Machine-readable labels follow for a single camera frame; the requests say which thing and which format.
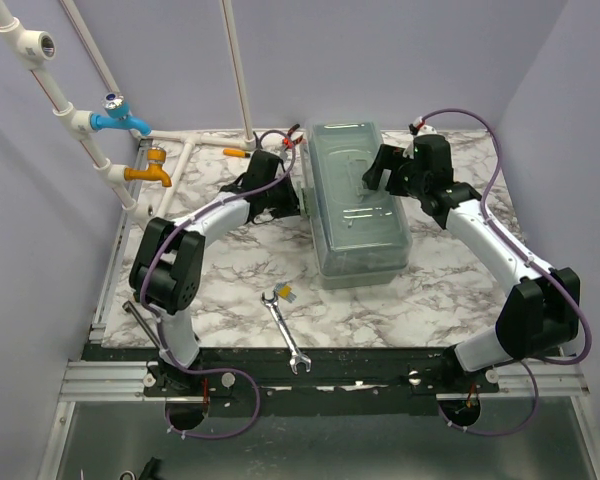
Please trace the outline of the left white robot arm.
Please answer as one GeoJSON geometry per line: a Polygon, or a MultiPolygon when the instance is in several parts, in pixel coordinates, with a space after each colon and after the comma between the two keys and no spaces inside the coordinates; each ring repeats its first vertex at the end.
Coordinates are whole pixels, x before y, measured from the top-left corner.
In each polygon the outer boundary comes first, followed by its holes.
{"type": "Polygon", "coordinates": [[[278,155],[257,150],[247,170],[210,203],[174,220],[156,216],[144,229],[129,285],[156,321],[160,358],[172,365],[167,382],[181,395],[194,393],[202,380],[193,364],[200,347],[189,307],[199,291],[205,250],[265,212],[274,219],[299,215],[289,172],[278,155]]]}

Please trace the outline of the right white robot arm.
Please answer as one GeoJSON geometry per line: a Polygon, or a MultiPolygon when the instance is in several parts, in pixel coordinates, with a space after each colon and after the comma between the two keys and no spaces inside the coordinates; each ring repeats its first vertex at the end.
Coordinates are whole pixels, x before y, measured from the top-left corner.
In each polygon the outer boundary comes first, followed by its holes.
{"type": "Polygon", "coordinates": [[[425,214],[470,249],[506,296],[493,327],[445,350],[439,371],[447,389],[463,391],[476,371],[535,357],[577,336],[579,277],[535,258],[473,186],[455,180],[444,136],[420,135],[406,148],[381,145],[362,180],[369,190],[418,200],[425,214]]]}

